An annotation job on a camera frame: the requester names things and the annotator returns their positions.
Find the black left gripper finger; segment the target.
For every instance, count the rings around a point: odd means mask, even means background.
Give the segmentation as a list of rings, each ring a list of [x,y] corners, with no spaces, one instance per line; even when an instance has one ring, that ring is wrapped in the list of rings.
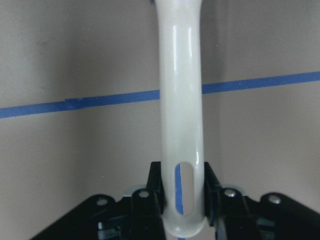
[[[145,188],[136,190],[131,197],[131,234],[134,240],[165,240],[162,213],[164,190],[161,163],[152,162]]]

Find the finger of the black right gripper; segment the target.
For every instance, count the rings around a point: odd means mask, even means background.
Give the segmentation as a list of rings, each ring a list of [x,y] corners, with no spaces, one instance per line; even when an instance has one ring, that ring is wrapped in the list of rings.
[[[259,239],[245,197],[233,187],[223,187],[208,162],[204,163],[204,209],[216,240]]]

